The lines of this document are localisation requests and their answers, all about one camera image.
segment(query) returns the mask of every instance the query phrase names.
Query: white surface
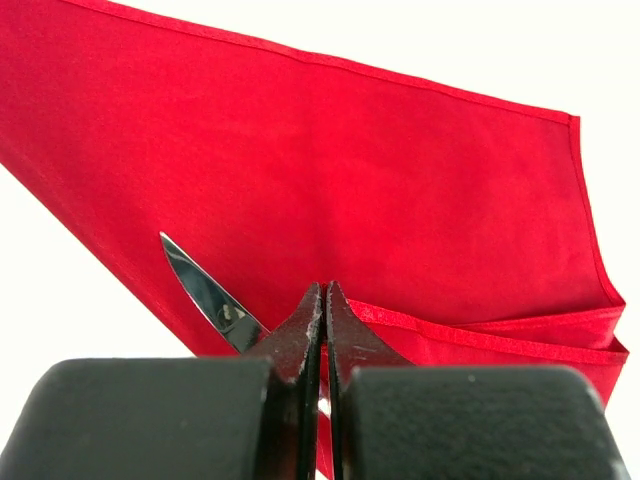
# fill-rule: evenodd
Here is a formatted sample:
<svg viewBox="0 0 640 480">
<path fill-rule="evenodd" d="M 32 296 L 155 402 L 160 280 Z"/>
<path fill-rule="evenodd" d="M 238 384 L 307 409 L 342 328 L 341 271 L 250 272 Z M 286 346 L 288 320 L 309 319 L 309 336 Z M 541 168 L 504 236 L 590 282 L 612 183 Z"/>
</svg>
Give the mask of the white surface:
<svg viewBox="0 0 640 480">
<path fill-rule="evenodd" d="M 629 304 L 617 334 L 630 350 L 640 351 L 636 2 L 122 3 L 581 115 L 584 169 L 602 255 Z M 31 387 L 54 362 L 189 354 L 2 167 L 0 251 L 0 448 Z M 640 362 L 632 355 L 607 412 L 638 479 L 639 379 Z"/>
</svg>

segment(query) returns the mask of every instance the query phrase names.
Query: knife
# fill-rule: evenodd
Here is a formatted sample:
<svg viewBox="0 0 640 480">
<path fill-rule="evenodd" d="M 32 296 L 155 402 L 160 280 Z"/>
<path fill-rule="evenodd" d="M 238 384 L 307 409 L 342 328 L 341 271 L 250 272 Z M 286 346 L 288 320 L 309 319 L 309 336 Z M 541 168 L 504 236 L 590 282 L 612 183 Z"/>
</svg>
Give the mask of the knife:
<svg viewBox="0 0 640 480">
<path fill-rule="evenodd" d="M 244 353 L 269 331 L 186 254 L 169 236 L 160 232 L 164 253 L 189 298 L 209 323 L 239 353 Z"/>
</svg>

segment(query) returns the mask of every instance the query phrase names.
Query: knife blade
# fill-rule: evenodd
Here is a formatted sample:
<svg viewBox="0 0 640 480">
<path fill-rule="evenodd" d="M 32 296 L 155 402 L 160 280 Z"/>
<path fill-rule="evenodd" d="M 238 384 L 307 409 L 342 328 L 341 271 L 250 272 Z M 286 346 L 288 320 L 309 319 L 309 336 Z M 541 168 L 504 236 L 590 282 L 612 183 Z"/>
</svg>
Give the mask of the knife blade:
<svg viewBox="0 0 640 480">
<path fill-rule="evenodd" d="M 233 348 L 244 353 L 269 333 L 166 233 L 160 232 L 160 238 L 169 265 L 189 298 Z"/>
</svg>

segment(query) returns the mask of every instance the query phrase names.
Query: silver knife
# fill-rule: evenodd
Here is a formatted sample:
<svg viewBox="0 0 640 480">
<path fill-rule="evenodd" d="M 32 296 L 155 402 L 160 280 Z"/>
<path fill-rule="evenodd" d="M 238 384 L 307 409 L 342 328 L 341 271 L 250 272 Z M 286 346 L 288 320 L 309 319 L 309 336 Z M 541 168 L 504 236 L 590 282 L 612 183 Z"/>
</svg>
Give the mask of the silver knife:
<svg viewBox="0 0 640 480">
<path fill-rule="evenodd" d="M 169 265 L 189 298 L 233 348 L 244 353 L 269 333 L 166 233 L 160 232 L 160 238 Z"/>
</svg>

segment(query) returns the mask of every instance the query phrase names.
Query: red cloth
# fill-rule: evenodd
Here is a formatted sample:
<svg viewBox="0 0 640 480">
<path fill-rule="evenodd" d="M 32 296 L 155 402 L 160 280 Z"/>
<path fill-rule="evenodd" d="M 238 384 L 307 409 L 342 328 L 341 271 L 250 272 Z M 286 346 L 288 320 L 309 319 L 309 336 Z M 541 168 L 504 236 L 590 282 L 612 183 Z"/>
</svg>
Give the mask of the red cloth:
<svg viewBox="0 0 640 480">
<path fill-rule="evenodd" d="M 2 164 L 199 355 L 232 350 L 161 230 L 270 328 L 337 279 L 416 364 L 568 364 L 606 401 L 624 302 L 579 143 L 562 112 L 104 0 L 0 0 Z"/>
</svg>

